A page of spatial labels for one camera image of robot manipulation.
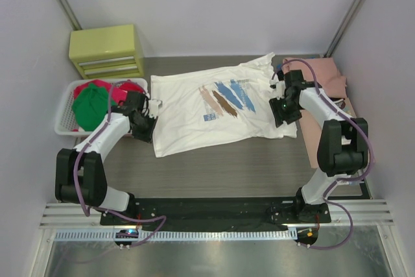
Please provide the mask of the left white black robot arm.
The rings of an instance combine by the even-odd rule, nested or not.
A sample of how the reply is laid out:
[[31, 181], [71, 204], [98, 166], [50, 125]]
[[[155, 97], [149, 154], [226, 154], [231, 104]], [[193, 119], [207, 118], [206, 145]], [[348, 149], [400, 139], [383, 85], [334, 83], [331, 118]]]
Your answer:
[[137, 214], [135, 196], [110, 187], [104, 161], [127, 134], [152, 143], [162, 101], [138, 91], [129, 91], [126, 101], [111, 105], [103, 121], [84, 141], [72, 149], [61, 149], [56, 157], [55, 197], [60, 202], [81, 205], [132, 221]]

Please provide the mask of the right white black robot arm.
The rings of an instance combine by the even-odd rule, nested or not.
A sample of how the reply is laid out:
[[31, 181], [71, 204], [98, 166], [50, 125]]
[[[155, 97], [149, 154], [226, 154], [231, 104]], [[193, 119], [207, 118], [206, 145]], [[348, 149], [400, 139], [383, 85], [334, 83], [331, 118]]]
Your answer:
[[344, 113], [316, 82], [307, 82], [300, 70], [274, 75], [277, 96], [269, 100], [277, 127], [290, 125], [309, 112], [321, 129], [318, 167], [282, 212], [292, 223], [311, 223], [326, 217], [327, 198], [340, 184], [368, 164], [368, 123]]

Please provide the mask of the white printed t shirt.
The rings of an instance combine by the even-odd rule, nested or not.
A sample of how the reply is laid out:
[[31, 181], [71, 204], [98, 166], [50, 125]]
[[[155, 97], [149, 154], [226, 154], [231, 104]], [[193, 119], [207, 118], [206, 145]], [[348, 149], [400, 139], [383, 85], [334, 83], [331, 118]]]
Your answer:
[[276, 126], [269, 100], [274, 53], [236, 66], [150, 78], [161, 101], [153, 132], [156, 157], [248, 138], [296, 138], [294, 123]]

